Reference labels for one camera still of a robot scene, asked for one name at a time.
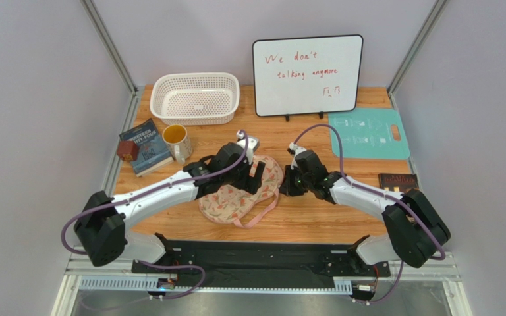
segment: red handwritten text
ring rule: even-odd
[[[333,94],[337,94],[337,95],[341,94],[341,87],[335,86],[335,89],[333,90]],[[331,94],[331,91],[329,90],[329,87],[323,88],[323,96],[324,97],[333,97]]]
[[[323,78],[324,74],[337,74],[338,72],[339,71],[337,69],[323,69],[314,71],[312,74],[314,76],[319,76],[320,78]]]
[[[311,51],[309,54],[300,54],[300,51],[296,51],[296,55],[294,56],[295,61],[307,61],[310,59],[310,55],[313,56],[313,58],[318,58],[318,52],[317,51]]]
[[[278,57],[278,54],[276,54],[274,56],[270,55],[269,57],[265,57],[265,61],[267,62],[267,64],[269,64],[272,61],[276,61],[277,57]],[[280,59],[278,61],[279,61],[279,63],[282,63],[284,61],[284,59],[282,57],[280,57]]]
[[[286,72],[279,71],[277,76],[279,79],[282,79],[282,78],[302,78],[302,80],[306,79],[305,72],[297,72],[294,70],[288,70]]]

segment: mug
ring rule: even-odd
[[[190,138],[183,125],[169,125],[161,134],[163,141],[167,144],[171,155],[178,163],[184,165],[184,162],[192,154]]]

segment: blue book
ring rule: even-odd
[[[171,152],[151,118],[119,136],[121,140],[132,140],[139,148],[138,159],[130,162],[136,176],[144,176],[173,162]]]

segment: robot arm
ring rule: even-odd
[[[290,144],[289,152],[294,158],[286,166],[281,193],[298,196],[310,191],[318,199],[357,208],[384,222],[386,235],[365,236],[352,246],[349,253],[356,254],[353,268],[398,259],[421,267],[436,252],[430,238],[395,200],[410,205],[441,245],[450,239],[450,231],[421,191],[406,194],[385,191],[349,176],[345,179],[340,172],[328,172],[313,151],[294,143]]]
[[[240,159],[245,148],[244,159],[222,173]],[[155,236],[129,232],[134,225],[164,209],[214,193],[225,184],[255,194],[264,170],[264,164],[259,163],[255,175],[249,175],[258,148],[259,140],[249,136],[224,145],[215,156],[190,163],[182,171],[146,188],[112,197],[103,191],[93,194],[84,211],[112,201],[128,203],[93,212],[76,222],[74,231],[92,264],[101,267],[119,257],[156,262],[165,253],[163,244]]]

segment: whiteboard frame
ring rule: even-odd
[[[256,85],[255,85],[255,50],[254,50],[254,47],[255,47],[255,44],[258,41],[309,40],[309,39],[314,39],[314,38],[348,38],[348,37],[351,37],[351,36],[358,36],[362,40],[362,44],[360,46],[360,60],[358,61],[358,77],[356,78],[356,96],[354,98],[354,107],[352,109],[350,109],[350,110],[344,110],[344,111],[326,111],[326,112],[316,111],[316,112],[307,112],[307,113],[282,113],[282,114],[274,114],[274,115],[259,115],[259,113],[257,113],[257,89],[256,89]],[[362,67],[362,54],[363,54],[363,50],[364,50],[364,37],[362,35],[360,35],[360,34],[329,35],[329,36],[308,36],[308,37],[304,37],[304,38],[257,39],[251,45],[251,55],[252,55],[252,59],[253,59],[253,93],[255,95],[255,114],[258,117],[280,117],[280,116],[282,116],[282,117],[286,117],[287,118],[286,121],[288,121],[289,120],[288,117],[291,116],[291,115],[322,114],[322,113],[333,113],[333,112],[349,112],[349,111],[352,111],[352,110],[356,109],[356,102],[358,101],[358,85],[360,84],[360,68]]]

